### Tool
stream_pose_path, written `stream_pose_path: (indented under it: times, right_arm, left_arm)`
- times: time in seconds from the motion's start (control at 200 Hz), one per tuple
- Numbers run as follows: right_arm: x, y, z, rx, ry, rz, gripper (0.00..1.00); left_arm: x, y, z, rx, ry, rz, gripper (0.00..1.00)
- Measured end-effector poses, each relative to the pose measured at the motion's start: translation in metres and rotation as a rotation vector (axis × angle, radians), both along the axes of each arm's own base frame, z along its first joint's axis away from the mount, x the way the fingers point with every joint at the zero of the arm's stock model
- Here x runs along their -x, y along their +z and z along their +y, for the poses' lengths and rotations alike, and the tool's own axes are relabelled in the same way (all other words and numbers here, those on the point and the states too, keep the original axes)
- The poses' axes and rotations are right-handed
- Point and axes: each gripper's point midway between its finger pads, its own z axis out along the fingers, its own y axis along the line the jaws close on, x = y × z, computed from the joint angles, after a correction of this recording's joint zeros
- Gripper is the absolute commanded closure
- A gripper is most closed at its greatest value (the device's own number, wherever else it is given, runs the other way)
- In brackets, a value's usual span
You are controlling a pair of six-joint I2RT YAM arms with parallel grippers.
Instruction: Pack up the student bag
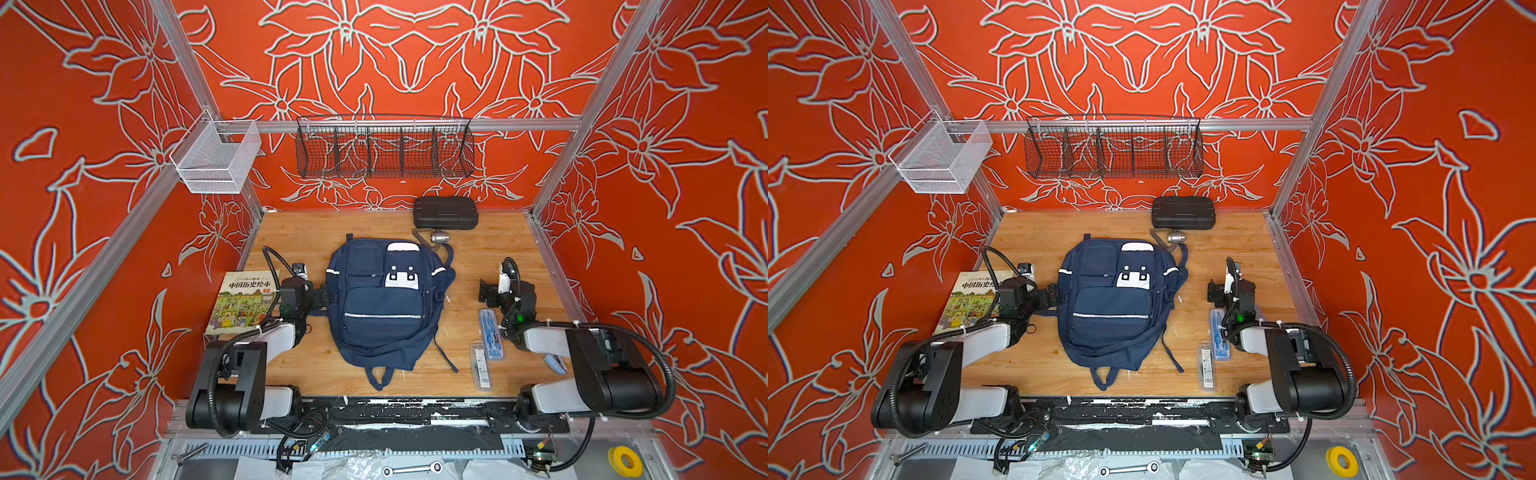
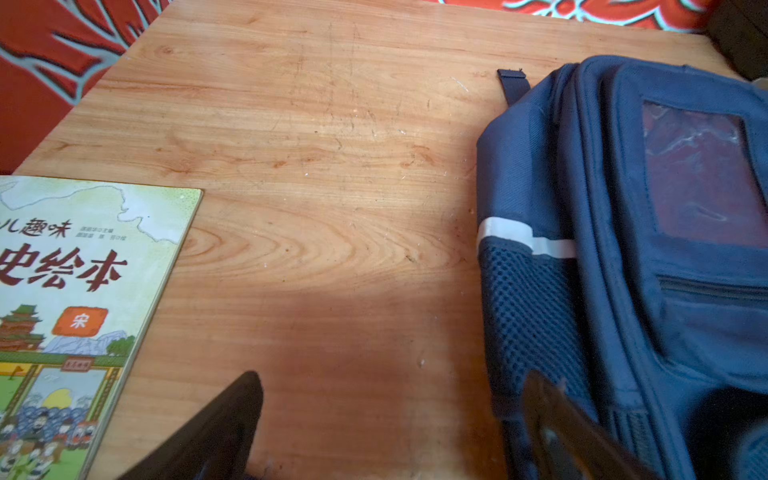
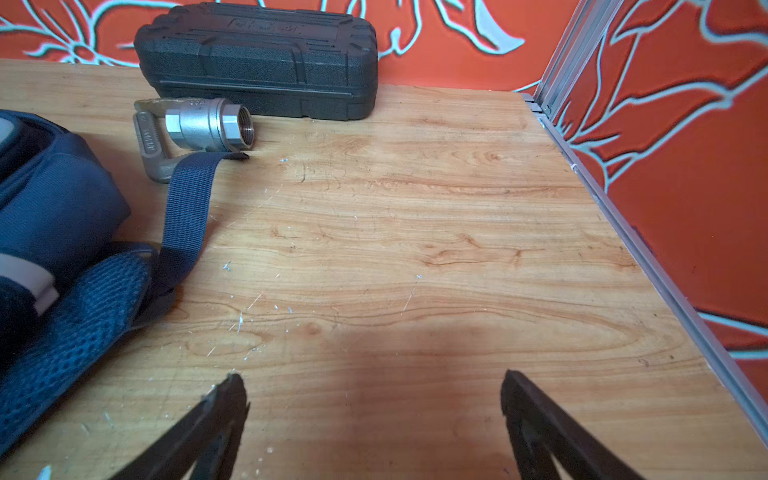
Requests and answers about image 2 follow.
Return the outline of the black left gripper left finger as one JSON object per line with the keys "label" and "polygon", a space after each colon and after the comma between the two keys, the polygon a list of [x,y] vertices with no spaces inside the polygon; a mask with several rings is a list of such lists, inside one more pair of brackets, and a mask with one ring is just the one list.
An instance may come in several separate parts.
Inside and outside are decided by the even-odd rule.
{"label": "black left gripper left finger", "polygon": [[246,371],[123,479],[250,479],[246,472],[261,416],[259,375]]}

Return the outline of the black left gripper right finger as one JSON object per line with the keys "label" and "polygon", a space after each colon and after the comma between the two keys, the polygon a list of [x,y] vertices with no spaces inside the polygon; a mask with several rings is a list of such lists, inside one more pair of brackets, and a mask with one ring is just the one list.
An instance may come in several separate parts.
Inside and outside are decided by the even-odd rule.
{"label": "black left gripper right finger", "polygon": [[541,479],[656,479],[543,374],[523,387],[523,412]]}

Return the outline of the Chinese history picture book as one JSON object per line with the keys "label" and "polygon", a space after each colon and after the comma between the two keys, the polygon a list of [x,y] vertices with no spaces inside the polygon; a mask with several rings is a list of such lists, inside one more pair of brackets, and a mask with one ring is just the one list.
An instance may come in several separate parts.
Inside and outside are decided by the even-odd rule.
{"label": "Chinese history picture book", "polygon": [[1,475],[83,479],[202,200],[1,179]]}

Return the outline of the navy blue student backpack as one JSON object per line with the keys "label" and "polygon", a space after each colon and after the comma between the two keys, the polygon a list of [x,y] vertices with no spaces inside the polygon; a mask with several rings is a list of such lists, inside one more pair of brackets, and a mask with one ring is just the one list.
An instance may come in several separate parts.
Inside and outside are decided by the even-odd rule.
{"label": "navy blue student backpack", "polygon": [[477,142],[477,256],[507,474],[532,371],[663,479],[767,475],[767,93],[618,56],[531,85]]}

